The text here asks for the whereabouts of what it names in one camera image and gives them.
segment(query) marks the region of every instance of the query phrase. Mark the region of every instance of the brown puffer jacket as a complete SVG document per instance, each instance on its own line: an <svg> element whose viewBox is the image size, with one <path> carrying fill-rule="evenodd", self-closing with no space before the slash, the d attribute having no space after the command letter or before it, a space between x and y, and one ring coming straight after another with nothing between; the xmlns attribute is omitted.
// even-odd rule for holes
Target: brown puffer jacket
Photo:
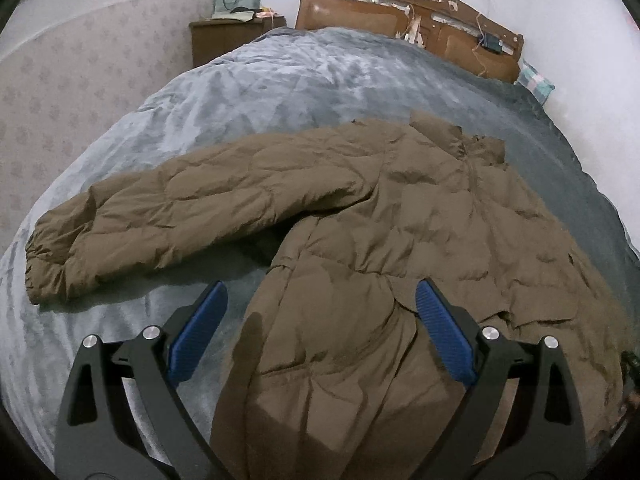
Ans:
<svg viewBox="0 0 640 480"><path fill-rule="evenodd" d="M423 113L246 137L99 182L38 222L28 292L78 296L301 212L248 307L212 423L237 478L408 477L463 395L415 314L428 276L482 325L557 337L588 436L612 425L622 308L500 140Z"/></svg>

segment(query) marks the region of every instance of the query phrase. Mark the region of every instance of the jacket sleeve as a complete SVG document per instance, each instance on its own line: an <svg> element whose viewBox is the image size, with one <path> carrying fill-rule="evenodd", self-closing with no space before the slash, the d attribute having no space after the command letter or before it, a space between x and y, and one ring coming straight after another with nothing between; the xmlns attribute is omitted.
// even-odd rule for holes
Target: jacket sleeve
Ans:
<svg viewBox="0 0 640 480"><path fill-rule="evenodd" d="M94 184L38 220L26 247L31 303L66 301L298 213L359 202L378 181L384 145L370 123L263 134Z"/></svg>

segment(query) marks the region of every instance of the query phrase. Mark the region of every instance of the blue gripper pad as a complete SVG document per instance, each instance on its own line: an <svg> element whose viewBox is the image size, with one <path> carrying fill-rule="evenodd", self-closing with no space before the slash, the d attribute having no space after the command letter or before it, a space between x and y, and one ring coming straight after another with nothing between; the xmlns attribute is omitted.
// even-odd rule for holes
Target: blue gripper pad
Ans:
<svg viewBox="0 0 640 480"><path fill-rule="evenodd" d="M226 286L218 282L188 320L169 350L167 379L174 388L191 379L226 312Z"/></svg>
<svg viewBox="0 0 640 480"><path fill-rule="evenodd" d="M415 306L449 375L471 387L478 379L473 350L429 282L418 283Z"/></svg>

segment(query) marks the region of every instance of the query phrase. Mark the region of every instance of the pillow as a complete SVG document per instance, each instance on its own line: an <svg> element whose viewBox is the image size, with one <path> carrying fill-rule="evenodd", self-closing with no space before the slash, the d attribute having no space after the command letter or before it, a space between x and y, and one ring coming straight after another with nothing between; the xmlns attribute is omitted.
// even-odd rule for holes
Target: pillow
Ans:
<svg viewBox="0 0 640 480"><path fill-rule="evenodd" d="M509 54L494 54L478 45L478 39L450 25L440 28L434 54L488 79L513 83L520 67Z"/></svg>
<svg viewBox="0 0 640 480"><path fill-rule="evenodd" d="M404 32L407 25L408 18L400 9L354 0L302 0L296 20L299 30L347 27L390 38Z"/></svg>
<svg viewBox="0 0 640 480"><path fill-rule="evenodd" d="M556 88L526 61L522 62L522 70L516 83L529 89L541 105L549 99L549 94Z"/></svg>

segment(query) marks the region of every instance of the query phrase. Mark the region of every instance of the striped pillow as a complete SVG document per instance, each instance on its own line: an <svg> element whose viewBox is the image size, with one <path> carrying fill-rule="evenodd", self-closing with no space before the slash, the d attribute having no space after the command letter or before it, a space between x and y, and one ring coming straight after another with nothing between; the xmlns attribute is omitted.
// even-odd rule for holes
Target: striped pillow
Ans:
<svg viewBox="0 0 640 480"><path fill-rule="evenodd" d="M556 88L545 77L541 76L538 71L526 61L522 62L522 70L516 81L516 84L529 89L538 102L543 105L549 98L549 94Z"/></svg>

